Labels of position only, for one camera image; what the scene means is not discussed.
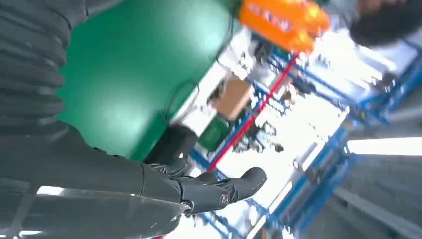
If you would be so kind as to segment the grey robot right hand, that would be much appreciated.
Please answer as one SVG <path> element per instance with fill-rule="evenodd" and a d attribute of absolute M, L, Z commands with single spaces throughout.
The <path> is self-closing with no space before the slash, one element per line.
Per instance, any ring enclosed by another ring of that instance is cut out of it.
<path fill-rule="evenodd" d="M 174 230 L 183 215 L 253 196 L 258 167 L 240 178 L 176 177 L 88 146 L 72 126 L 0 129 L 3 239 L 142 239 Z"/>

